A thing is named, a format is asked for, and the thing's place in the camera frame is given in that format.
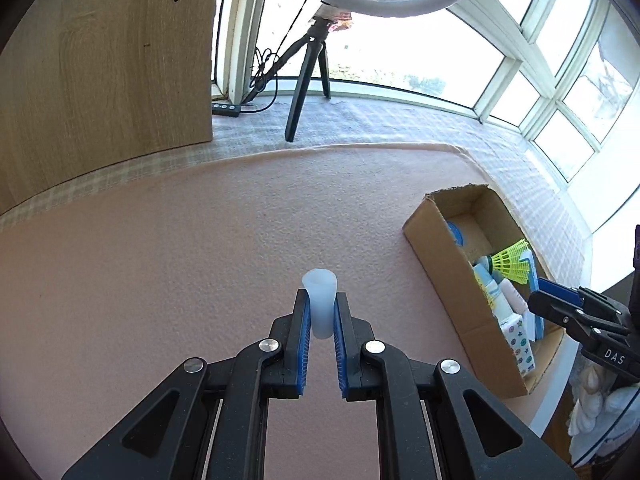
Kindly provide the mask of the right white gloved hand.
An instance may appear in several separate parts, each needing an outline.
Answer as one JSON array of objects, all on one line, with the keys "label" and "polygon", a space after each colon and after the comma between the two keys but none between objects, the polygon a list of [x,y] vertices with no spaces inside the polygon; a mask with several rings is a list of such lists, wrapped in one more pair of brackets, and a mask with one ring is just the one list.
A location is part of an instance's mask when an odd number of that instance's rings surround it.
[{"label": "right white gloved hand", "polygon": [[568,380],[570,463],[585,466],[620,451],[639,429],[639,384],[578,354]]}]

